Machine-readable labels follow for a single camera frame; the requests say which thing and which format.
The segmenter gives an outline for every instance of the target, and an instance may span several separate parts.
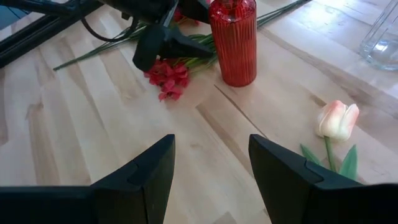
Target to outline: green stem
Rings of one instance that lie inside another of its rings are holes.
[[[335,158],[333,156],[333,151],[331,149],[330,138],[328,136],[324,136],[324,139],[325,139],[326,151],[328,153],[330,170],[336,172]]]

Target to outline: red vase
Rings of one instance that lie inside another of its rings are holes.
[[[209,17],[223,80],[250,84],[257,75],[255,0],[214,0]]]

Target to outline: black object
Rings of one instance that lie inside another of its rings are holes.
[[[0,223],[161,224],[174,174],[174,135],[87,187],[0,187]]]
[[[362,185],[258,135],[249,155],[273,224],[396,223],[398,185]]]
[[[84,17],[102,5],[95,0],[81,0],[81,2],[80,0],[71,0],[63,4],[35,0],[0,0],[0,5],[48,15],[0,42],[0,68],[80,19],[96,38],[112,42],[127,38],[136,28],[138,20],[148,23],[146,29],[149,31],[146,34],[155,33],[161,36],[146,35],[141,37],[138,43],[139,47],[136,50],[138,56],[134,57],[133,62],[137,68],[143,71],[148,71],[153,66],[153,58],[156,58],[156,56],[161,58],[210,58],[213,56],[213,52],[208,47],[185,37],[179,32],[178,27],[168,30],[177,5],[184,16],[208,23],[208,5],[204,0],[99,1],[120,10],[124,19],[131,16],[134,18],[129,31],[124,36],[117,39],[105,38],[97,34],[88,25]]]

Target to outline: pink tulip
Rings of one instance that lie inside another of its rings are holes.
[[[358,115],[356,104],[347,106],[340,100],[335,100],[322,108],[316,132],[321,137],[346,141],[351,136]]]

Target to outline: wood grain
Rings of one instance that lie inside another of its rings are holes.
[[[257,15],[293,0],[258,0]],[[326,163],[313,132],[318,110],[341,100],[361,114],[351,138],[335,144],[340,163],[358,146],[358,180],[398,182],[398,75],[371,68],[359,44],[388,0],[312,0],[257,33],[257,78],[244,88],[218,64],[196,74],[178,101],[159,102],[132,63],[136,43],[53,72],[102,44],[81,23],[0,70],[0,184],[88,185],[161,137],[176,134],[176,163],[165,223],[271,223],[254,181],[250,134]],[[40,15],[0,30],[0,39]],[[112,37],[130,21],[101,7],[87,16]],[[208,25],[181,26],[208,34]]]

